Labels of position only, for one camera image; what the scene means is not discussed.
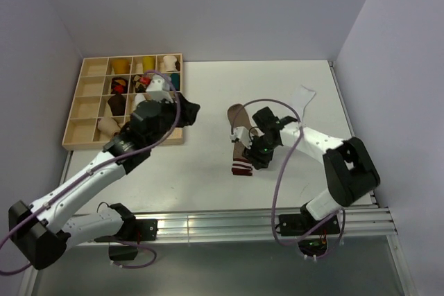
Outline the brown sock striped cuff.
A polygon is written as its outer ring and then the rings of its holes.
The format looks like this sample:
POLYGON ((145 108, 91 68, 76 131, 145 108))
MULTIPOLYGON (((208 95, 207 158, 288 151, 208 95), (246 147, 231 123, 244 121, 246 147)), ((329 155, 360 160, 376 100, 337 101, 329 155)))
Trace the brown sock striped cuff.
MULTIPOLYGON (((234 104, 228 108, 228 120, 234 128, 243 126, 250 130, 250 134, 258 135, 257 130, 251 125, 250 117, 241 104, 234 104)), ((232 155, 231 171, 236 176, 252 176, 252 164, 243 157, 242 153, 245 146, 242 143, 235 143, 232 155)))

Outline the beige maroon sock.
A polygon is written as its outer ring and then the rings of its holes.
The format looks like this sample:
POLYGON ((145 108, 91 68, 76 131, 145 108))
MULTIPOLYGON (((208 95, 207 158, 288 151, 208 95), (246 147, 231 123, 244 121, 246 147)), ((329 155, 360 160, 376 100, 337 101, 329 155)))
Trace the beige maroon sock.
POLYGON ((97 123, 98 130, 109 137, 119 134, 121 128, 119 124, 111 117, 103 117, 97 123))

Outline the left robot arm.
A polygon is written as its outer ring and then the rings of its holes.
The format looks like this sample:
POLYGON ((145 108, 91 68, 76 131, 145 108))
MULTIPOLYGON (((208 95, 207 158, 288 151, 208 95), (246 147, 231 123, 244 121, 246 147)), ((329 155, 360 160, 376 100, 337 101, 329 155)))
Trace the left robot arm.
POLYGON ((174 128, 195 123, 200 105, 183 95, 176 101, 142 101, 120 132, 86 167, 48 195, 8 211, 10 240, 37 270, 55 263, 68 249, 96 238, 131 241, 136 217, 120 203, 87 216, 76 212, 105 187, 136 169, 174 128))

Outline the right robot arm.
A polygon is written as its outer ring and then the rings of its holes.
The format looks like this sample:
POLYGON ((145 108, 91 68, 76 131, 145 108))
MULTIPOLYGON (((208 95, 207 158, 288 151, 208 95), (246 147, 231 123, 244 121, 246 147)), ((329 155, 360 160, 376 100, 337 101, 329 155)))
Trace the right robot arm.
POLYGON ((380 176, 357 137, 340 139, 305 127, 293 116, 279 119, 269 107, 253 115, 260 135, 244 126, 232 129, 230 138, 244 146, 243 156, 257 170, 268 168, 278 146, 290 147, 323 165, 327 187, 300 208, 290 236, 316 233, 333 213, 349 207, 380 185, 380 176))

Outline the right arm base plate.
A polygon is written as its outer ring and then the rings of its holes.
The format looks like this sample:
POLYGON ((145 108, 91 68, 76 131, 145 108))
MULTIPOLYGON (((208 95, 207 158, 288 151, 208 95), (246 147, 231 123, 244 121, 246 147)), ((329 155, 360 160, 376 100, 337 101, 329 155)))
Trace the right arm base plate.
MULTIPOLYGON (((306 218, 302 214, 280 214, 278 216, 277 233, 284 237, 302 236, 317 223, 318 221, 306 218)), ((311 235, 336 235, 340 231, 339 220, 336 216, 333 216, 320 227, 317 227, 311 235)))

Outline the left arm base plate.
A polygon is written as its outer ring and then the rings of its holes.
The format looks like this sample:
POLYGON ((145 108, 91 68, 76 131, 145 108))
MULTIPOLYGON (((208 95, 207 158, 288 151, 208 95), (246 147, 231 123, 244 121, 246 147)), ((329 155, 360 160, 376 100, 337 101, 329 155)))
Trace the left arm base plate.
POLYGON ((129 241, 154 241, 157 237, 157 219, 135 219, 131 223, 124 223, 117 234, 95 238, 98 243, 129 241))

